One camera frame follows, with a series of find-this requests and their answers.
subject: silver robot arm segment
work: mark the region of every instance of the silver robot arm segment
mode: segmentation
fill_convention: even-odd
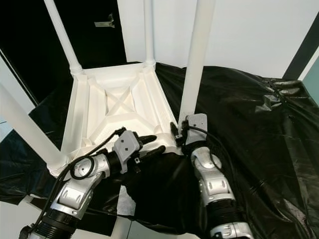
[[[119,138],[111,152],[102,149],[95,155],[76,159],[70,169],[71,178],[59,190],[45,215],[38,224],[23,228],[19,239],[70,239],[89,206],[94,188],[102,179],[124,174],[130,165],[143,163],[165,151],[165,146],[160,146],[140,157],[143,145],[156,140],[155,135],[138,137],[136,132],[125,128],[116,130],[112,136],[116,134]]]
[[[187,116],[181,134],[171,124],[172,133],[183,153],[191,159],[201,198],[207,210],[207,234],[212,239],[253,239],[249,225],[238,210],[220,159],[208,147],[207,116]]]

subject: white floor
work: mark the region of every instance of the white floor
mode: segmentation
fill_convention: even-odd
[[[18,206],[0,204],[0,239],[18,239],[20,230],[34,223],[40,210],[22,201]],[[180,236],[166,235],[154,232],[137,222],[130,222],[128,219],[119,219],[111,237],[91,233],[83,230],[76,230],[72,239],[195,239],[194,235],[184,234]]]

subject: white pillar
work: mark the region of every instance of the white pillar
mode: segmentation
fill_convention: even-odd
[[[1,116],[46,162],[50,173],[57,176],[66,166],[67,157],[55,147],[2,84],[0,84],[0,104]]]
[[[197,0],[193,34],[191,37],[188,66],[181,99],[178,128],[187,115],[194,114],[207,43],[214,13],[215,0]]]
[[[153,7],[152,0],[144,0],[145,48],[147,66],[155,64],[153,42]]]
[[[59,12],[56,9],[54,1],[44,0],[44,3],[49,12],[56,34],[58,35],[59,40],[61,42],[64,54],[69,62],[71,74],[72,75],[81,74],[83,72],[82,67],[79,64],[78,59],[76,58],[71,42],[65,31],[65,28],[60,18]]]

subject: black plastic sheet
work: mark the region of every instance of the black plastic sheet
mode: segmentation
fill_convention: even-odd
[[[157,64],[156,73],[178,117],[185,69]],[[59,147],[71,86],[48,97],[31,116]],[[302,82],[269,79],[234,69],[204,67],[197,113],[232,159],[224,168],[256,239],[319,236],[319,108]],[[17,204],[26,194],[47,197],[53,183],[45,164],[15,132],[0,144],[0,200]],[[120,185],[136,202],[132,220],[163,233],[204,237],[205,212],[193,169],[183,156],[154,158],[95,190],[86,227],[98,220],[112,230]],[[101,229],[86,230],[104,233]]]

